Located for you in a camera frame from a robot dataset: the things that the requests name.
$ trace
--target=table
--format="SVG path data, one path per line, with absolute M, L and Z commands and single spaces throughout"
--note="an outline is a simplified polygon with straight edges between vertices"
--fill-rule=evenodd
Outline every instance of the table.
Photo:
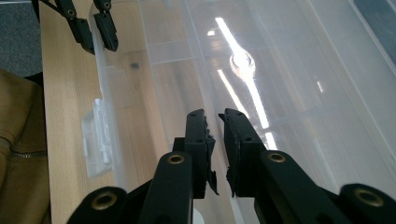
M 88 18 L 91 0 L 74 1 Z M 113 176 L 89 179 L 82 152 L 81 119 L 101 97 L 93 55 L 77 44 L 66 20 L 40 3 L 49 184 L 53 223 L 65 223 L 89 192 L 111 186 Z

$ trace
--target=clear plastic container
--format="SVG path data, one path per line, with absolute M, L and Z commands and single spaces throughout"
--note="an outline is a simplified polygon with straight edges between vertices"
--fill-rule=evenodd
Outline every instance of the clear plastic container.
M 218 113 L 230 107 L 319 186 L 362 183 L 396 198 L 395 66 L 352 1 L 113 0 L 111 14 L 117 52 L 91 28 L 118 186 L 150 179 L 203 108 L 220 196 L 209 189 L 194 207 L 206 223 L 258 222 L 225 179 Z

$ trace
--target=floor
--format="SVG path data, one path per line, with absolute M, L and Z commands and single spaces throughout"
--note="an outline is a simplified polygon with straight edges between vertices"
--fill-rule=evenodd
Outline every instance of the floor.
M 0 0 L 0 67 L 20 77 L 42 72 L 40 26 L 30 0 Z

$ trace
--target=wooden surface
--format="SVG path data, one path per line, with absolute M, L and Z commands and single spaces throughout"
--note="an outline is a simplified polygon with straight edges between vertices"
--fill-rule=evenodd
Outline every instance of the wooden surface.
M 74 1 L 80 18 L 88 18 L 91 3 L 89 0 Z M 95 59 L 76 43 L 64 18 L 42 4 L 40 10 L 51 213 L 53 223 L 65 223 L 88 193 L 103 186 L 114 186 L 115 181 L 112 173 L 89 179 L 82 152 L 81 119 L 92 109 L 93 100 L 102 98 Z M 122 6 L 118 8 L 120 11 L 122 13 L 113 14 L 122 43 L 117 51 L 120 57 L 113 63 L 124 71 L 128 86 L 124 93 L 131 96 L 133 103 L 116 108 L 115 113 L 120 145 L 131 148 L 121 155 L 124 168 L 128 171 L 128 190 L 131 190 L 152 178 L 157 160 L 173 144 L 171 136 L 184 135 L 181 131 L 185 125 L 183 117 L 194 109 L 204 107 L 204 103 L 202 93 L 196 86 L 197 74 L 193 61 L 159 64 L 151 71 L 137 3 Z M 163 15 L 148 17 L 153 20 L 173 17 L 180 20 L 177 13 L 164 12 Z M 155 38 L 166 37 L 161 36 L 165 32 L 156 32 L 159 33 Z M 170 34 L 185 37 L 182 29 Z M 139 69 L 132 69 L 131 63 L 138 63 Z M 156 93 L 158 84 L 176 88 L 159 88 Z M 196 99 L 183 96 L 186 90 L 193 92 L 191 96 Z M 223 158 L 220 144 L 217 144 L 212 164 L 219 176 L 226 172 Z M 235 201 L 232 202 L 230 194 L 227 194 L 228 184 L 220 178 L 218 185 L 220 196 L 208 190 L 206 199 L 194 202 L 194 207 L 205 217 L 205 223 L 235 223 L 232 209 Z

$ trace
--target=brown fabric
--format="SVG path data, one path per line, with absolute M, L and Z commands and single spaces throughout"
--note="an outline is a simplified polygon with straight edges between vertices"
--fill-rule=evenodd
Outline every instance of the brown fabric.
M 50 223 L 48 158 L 18 153 L 47 150 L 43 91 L 35 83 L 0 69 L 0 223 Z

